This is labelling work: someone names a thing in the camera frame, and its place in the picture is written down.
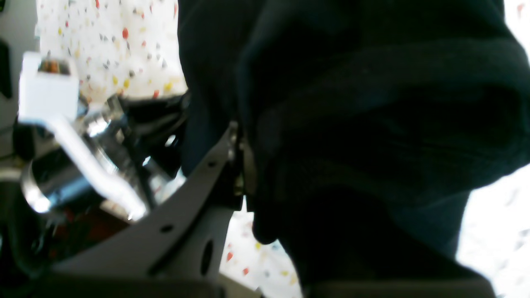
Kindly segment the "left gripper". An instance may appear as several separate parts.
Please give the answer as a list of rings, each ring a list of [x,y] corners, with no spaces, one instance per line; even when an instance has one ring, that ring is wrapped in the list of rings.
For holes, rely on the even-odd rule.
[[[95,158],[137,191],[147,206],[146,215],[186,180],[181,170],[180,142],[189,100],[189,93],[147,101],[114,95],[76,119]],[[104,206],[126,221],[138,221],[99,195],[54,136],[53,140],[57,148],[33,158],[21,173],[23,196],[35,213],[63,221],[66,211],[79,213]]]

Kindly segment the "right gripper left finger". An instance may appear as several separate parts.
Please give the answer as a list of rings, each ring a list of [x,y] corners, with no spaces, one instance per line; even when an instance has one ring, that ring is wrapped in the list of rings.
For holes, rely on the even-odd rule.
[[[240,130],[229,124],[185,183],[147,217],[51,269],[43,298],[224,298],[229,221],[242,206]]]

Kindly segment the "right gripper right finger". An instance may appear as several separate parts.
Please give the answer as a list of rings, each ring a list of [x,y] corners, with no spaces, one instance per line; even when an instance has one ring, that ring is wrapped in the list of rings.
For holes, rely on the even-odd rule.
[[[330,281],[308,286],[306,298],[495,298],[485,279]]]

